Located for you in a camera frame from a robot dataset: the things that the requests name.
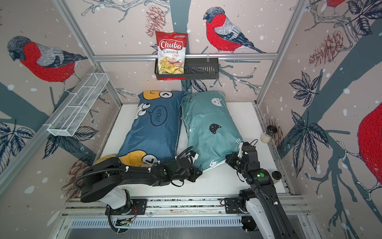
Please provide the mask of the blue cartoon pillow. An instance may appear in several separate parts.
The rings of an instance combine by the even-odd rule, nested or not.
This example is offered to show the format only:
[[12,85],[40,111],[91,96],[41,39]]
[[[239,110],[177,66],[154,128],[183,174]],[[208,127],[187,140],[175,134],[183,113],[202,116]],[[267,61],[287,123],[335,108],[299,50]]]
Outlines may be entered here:
[[184,91],[144,91],[131,130],[117,157],[128,166],[150,167],[176,159]]

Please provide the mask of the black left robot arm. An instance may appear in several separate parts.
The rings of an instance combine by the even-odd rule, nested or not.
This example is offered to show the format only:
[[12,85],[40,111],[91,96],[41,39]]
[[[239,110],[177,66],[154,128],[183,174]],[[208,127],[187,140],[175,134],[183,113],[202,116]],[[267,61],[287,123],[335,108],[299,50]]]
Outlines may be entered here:
[[112,157],[86,169],[74,180],[73,186],[80,191],[81,202],[101,201],[106,204],[106,215],[126,215],[137,213],[137,207],[128,190],[120,189],[120,185],[161,187],[172,184],[179,187],[175,181],[194,183],[202,174],[193,166],[189,155],[172,162],[155,162],[150,167],[128,166]]

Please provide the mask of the green cat pillow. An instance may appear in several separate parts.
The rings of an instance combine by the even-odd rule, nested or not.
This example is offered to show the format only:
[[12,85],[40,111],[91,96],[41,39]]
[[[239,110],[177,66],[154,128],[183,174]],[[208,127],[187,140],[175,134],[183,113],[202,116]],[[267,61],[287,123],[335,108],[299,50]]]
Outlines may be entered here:
[[243,138],[237,129],[222,91],[205,91],[183,97],[182,117],[188,146],[198,154],[194,167],[207,171],[238,153]]

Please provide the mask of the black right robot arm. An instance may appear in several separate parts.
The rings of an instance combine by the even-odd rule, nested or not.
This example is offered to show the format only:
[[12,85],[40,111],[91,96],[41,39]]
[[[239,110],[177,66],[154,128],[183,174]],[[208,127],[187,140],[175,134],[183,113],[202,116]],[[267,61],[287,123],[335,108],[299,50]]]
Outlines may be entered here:
[[226,156],[226,163],[250,186],[236,198],[221,200],[226,214],[246,214],[241,220],[243,230],[259,231],[264,239],[297,239],[269,172],[260,166],[256,147],[242,142],[238,152]]

